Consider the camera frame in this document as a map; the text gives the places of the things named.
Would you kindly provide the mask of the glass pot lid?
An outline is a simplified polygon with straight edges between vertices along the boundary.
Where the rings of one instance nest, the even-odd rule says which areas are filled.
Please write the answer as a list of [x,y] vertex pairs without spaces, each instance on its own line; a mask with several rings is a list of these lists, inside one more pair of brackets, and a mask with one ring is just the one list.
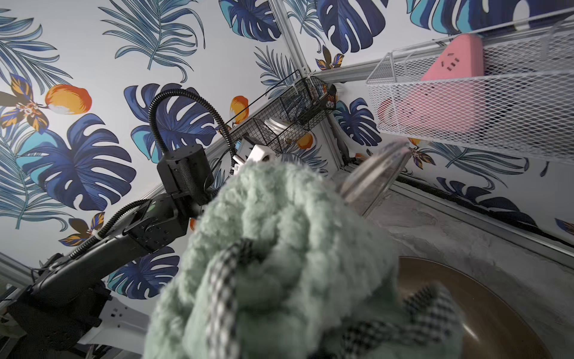
[[339,184],[337,192],[362,217],[380,204],[411,158],[409,144],[397,140],[369,157]]

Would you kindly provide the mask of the green fluffy cloth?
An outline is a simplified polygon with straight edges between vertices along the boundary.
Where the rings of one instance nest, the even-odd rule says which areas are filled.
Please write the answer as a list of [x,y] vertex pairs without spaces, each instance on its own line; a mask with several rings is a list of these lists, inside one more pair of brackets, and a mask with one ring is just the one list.
[[393,241],[306,166],[250,163],[198,221],[145,358],[458,358],[440,284],[402,299]]

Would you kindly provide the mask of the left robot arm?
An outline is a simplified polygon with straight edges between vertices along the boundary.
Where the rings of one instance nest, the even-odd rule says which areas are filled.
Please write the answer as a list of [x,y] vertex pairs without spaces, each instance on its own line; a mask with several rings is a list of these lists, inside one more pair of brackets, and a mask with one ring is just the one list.
[[47,358],[79,344],[142,353],[148,315],[115,298],[104,278],[117,273],[120,285],[137,294],[152,287],[131,281],[134,269],[149,269],[159,283],[173,278],[168,246],[188,232],[189,221],[214,197],[212,169],[200,145],[164,154],[158,173],[164,193],[124,206],[76,250],[51,257],[8,305],[25,333],[12,358]]

